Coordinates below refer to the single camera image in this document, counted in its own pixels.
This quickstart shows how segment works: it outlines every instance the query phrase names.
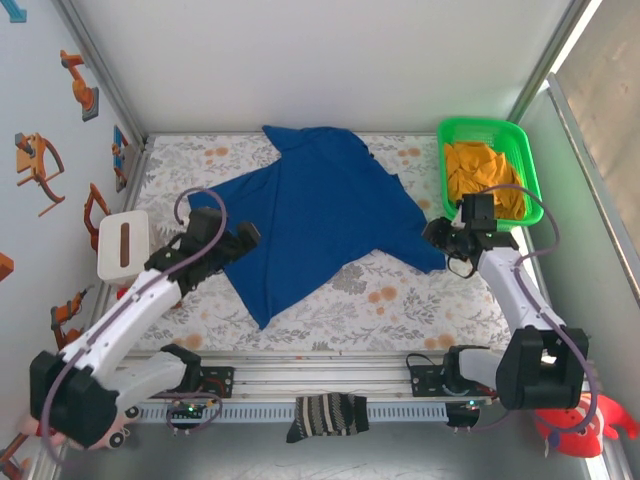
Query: green basket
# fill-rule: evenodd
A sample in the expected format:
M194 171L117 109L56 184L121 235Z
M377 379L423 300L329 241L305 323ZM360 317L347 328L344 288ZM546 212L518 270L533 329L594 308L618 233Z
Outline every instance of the green basket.
M447 166L444 144L455 142L483 142L496 152L504 153L513 165L523 186L540 198L540 186L533 164L529 139L519 126L503 120L489 118L453 117L438 126L440 148L440 177L442 181L442 203L446 216L452 220L457 213L456 206L449 200L447 188ZM498 220L498 230L509 231L514 227L529 227L542 218L542 208L525 195L525 214L522 220Z

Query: red toy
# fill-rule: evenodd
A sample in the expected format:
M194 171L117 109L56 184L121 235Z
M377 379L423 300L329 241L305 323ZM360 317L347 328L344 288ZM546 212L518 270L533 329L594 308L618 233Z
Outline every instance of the red toy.
M591 404L591 394L585 393L580 397L578 406L571 410L545 409L536 410L536 414L552 425L559 428L569 428L578 424L587 414ZM561 433L560 444L555 449L572 457L592 458L602 453L603 435L617 439L618 432L613 425L623 428L629 438L638 436L639 424L618 402L605 395L598 395L596 415L586 429L586 432ZM551 429L536 421L536 428L542 438L549 441Z
M122 297L124 297L124 294L127 293L127 290L129 290L129 288L127 287L119 288L116 292L116 299L120 300Z

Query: striped sock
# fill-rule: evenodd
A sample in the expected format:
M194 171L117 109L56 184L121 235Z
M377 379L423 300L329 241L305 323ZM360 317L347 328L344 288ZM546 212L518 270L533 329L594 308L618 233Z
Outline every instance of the striped sock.
M367 399L345 393L296 398L287 443L312 436L347 436L369 430Z

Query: blue shirt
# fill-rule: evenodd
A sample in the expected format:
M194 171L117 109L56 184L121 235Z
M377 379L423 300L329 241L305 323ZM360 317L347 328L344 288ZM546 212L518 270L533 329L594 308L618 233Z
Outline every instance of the blue shirt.
M356 135L328 127L264 132L282 157L212 187L229 229L248 221L260 232L258 247L225 267L260 328L376 248L423 272L444 269L444 256L421 237L422 210ZM205 193L189 203L217 207Z

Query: yellow towel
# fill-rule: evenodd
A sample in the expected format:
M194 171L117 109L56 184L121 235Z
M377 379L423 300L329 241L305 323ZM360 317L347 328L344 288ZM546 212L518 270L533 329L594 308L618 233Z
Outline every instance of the yellow towel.
M496 153L484 143L447 143L444 152L449 200L454 204L462 199L463 193L477 193L502 183L522 185L518 172L507 162L504 153ZM499 189L491 193L496 206L496 218L522 220L525 213L522 192Z

